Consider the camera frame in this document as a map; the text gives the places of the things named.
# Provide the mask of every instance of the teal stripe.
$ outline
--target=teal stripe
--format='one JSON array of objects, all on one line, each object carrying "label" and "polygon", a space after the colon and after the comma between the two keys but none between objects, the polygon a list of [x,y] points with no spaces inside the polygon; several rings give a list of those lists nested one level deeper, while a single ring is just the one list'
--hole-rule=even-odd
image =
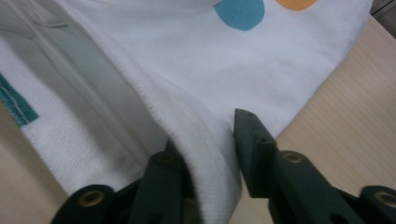
[{"label": "teal stripe", "polygon": [[14,118],[18,126],[26,125],[38,118],[27,101],[9,85],[0,74],[0,101]]}]

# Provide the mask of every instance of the wooden table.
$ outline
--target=wooden table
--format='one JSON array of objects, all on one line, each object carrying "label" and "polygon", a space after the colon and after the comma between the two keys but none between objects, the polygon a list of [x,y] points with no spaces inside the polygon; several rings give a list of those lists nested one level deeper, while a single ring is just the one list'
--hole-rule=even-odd
[{"label": "wooden table", "polygon": [[[396,40],[376,20],[277,142],[355,196],[367,185],[396,189]],[[230,223],[273,223],[267,201],[244,189]]]},{"label": "wooden table", "polygon": [[[396,189],[396,40],[374,19],[353,50],[277,139],[304,153],[337,188]],[[65,194],[0,107],[0,220],[49,223]],[[231,223],[272,223],[246,191]]]}]

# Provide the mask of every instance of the white towel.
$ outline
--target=white towel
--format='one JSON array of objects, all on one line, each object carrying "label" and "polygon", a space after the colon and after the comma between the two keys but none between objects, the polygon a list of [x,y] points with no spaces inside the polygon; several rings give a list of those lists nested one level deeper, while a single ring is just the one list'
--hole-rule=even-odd
[{"label": "white towel", "polygon": [[0,73],[37,113],[21,129],[61,185],[119,189],[169,136],[214,224],[227,223],[240,194],[234,109],[278,136],[346,56],[371,5],[38,2],[0,1]]}]

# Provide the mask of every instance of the black plastic part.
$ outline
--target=black plastic part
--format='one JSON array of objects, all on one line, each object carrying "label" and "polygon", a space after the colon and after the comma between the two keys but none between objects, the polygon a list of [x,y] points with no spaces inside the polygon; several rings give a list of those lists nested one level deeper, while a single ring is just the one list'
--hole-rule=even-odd
[{"label": "black plastic part", "polygon": [[242,109],[235,110],[233,136],[250,197],[268,198],[276,141],[256,115]]},{"label": "black plastic part", "polygon": [[52,224],[113,223],[107,213],[115,199],[112,188],[90,185],[74,193],[59,210]]},{"label": "black plastic part", "polygon": [[296,218],[280,186],[273,183],[271,198],[268,203],[271,217],[276,224],[295,224]]},{"label": "black plastic part", "polygon": [[359,201],[370,214],[368,223],[396,223],[396,190],[382,186],[365,187]]},{"label": "black plastic part", "polygon": [[304,155],[277,153],[274,174],[297,223],[364,223]]},{"label": "black plastic part", "polygon": [[152,156],[136,193],[128,223],[181,223],[184,169],[181,156],[171,150]]}]

